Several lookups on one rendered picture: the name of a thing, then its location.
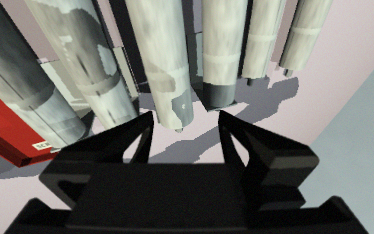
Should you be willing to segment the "red scrap tray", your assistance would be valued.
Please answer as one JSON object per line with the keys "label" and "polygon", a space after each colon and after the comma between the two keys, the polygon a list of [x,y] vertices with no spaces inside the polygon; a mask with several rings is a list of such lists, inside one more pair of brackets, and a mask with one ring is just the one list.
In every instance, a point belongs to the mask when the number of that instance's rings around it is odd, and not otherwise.
{"label": "red scrap tray", "polygon": [[0,100],[0,156],[18,168],[53,159],[52,146]]}

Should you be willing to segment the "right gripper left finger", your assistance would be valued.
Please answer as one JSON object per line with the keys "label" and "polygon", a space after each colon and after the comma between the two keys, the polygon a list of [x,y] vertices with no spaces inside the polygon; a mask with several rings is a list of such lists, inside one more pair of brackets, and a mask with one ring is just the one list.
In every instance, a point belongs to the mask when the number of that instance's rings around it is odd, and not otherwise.
{"label": "right gripper left finger", "polygon": [[124,163],[124,152],[142,134],[129,163],[148,163],[153,129],[153,112],[147,111],[126,123],[63,147],[52,160]]}

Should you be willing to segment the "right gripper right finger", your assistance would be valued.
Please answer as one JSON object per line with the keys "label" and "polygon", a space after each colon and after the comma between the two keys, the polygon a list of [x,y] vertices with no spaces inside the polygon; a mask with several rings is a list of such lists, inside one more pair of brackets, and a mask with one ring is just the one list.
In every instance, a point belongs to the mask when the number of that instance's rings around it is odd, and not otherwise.
{"label": "right gripper right finger", "polygon": [[[247,206],[260,190],[298,188],[320,162],[308,145],[243,121],[224,110],[219,111],[218,128],[224,162],[235,166]],[[248,151],[246,167],[230,133]]]}

